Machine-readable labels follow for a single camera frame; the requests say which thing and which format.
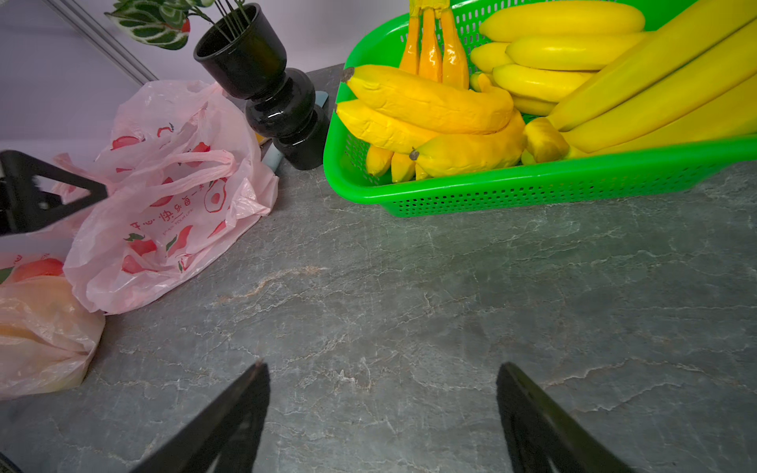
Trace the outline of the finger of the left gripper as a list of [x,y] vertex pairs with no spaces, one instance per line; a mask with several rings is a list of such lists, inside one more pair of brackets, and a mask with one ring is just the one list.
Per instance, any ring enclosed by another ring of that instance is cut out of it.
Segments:
[[[62,198],[44,191],[37,182],[44,177],[55,183],[83,189],[86,195],[64,204]],[[75,175],[25,153],[1,152],[1,234],[31,234],[108,198],[102,183]]]

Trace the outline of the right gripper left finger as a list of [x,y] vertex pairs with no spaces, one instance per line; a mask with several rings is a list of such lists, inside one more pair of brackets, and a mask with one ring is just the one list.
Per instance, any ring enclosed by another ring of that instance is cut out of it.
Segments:
[[270,403],[270,373],[247,369],[136,472],[252,472]]

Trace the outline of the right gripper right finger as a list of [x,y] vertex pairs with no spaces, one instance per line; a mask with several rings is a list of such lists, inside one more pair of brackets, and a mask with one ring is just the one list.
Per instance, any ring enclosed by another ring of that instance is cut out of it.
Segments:
[[497,403],[515,472],[630,472],[517,365],[500,366]]

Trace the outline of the pink plastic bag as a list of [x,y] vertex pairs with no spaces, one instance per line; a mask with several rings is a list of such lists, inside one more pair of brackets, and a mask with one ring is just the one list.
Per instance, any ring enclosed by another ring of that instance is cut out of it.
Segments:
[[1,399],[72,389],[86,378],[106,317],[64,276],[64,240],[1,239]]
[[122,104],[79,175],[108,197],[64,222],[63,271],[89,311],[145,307],[196,276],[273,209],[277,175],[218,84],[156,81]]

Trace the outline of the small yellow banana bunch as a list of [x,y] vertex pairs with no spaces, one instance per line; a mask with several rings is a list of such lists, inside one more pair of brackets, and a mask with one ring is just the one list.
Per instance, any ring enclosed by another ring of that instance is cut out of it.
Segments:
[[526,124],[513,97],[487,77],[479,91],[463,90],[363,65],[346,69],[342,83],[355,96],[335,108],[349,132],[430,177],[511,168],[526,149]]

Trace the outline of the pale yellow banana bunch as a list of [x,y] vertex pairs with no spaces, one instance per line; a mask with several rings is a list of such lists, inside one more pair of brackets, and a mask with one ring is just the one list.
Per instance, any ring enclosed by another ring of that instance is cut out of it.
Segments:
[[637,8],[611,1],[542,1],[504,8],[469,55],[471,88],[500,87],[522,114],[546,116],[593,75],[646,37]]

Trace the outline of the potted plant black vase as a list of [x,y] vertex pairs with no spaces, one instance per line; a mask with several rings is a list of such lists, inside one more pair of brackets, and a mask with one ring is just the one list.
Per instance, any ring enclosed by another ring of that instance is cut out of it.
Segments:
[[106,17],[142,45],[179,50],[189,20],[208,23],[193,57],[235,99],[246,120],[299,171],[323,164],[329,121],[309,76],[287,52],[261,7],[244,1],[116,1]]

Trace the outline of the green plastic basket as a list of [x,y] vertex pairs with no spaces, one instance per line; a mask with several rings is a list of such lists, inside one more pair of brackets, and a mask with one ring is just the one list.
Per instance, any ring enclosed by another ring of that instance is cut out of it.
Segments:
[[[611,2],[633,6],[644,14],[646,39],[697,1]],[[476,71],[469,55],[488,41],[479,32],[480,25],[492,14],[518,5],[468,1],[451,6],[468,61],[467,90],[473,90],[470,77]],[[353,50],[344,71],[363,65],[399,69],[408,18],[409,14],[391,21],[365,37]],[[354,98],[341,77],[335,108]],[[541,164],[526,163],[524,149],[520,163],[511,168],[430,177],[406,157],[396,157],[388,150],[355,138],[335,109],[334,113],[325,149],[328,183],[348,201],[378,204],[398,217],[677,192],[756,156],[755,130],[729,138]]]

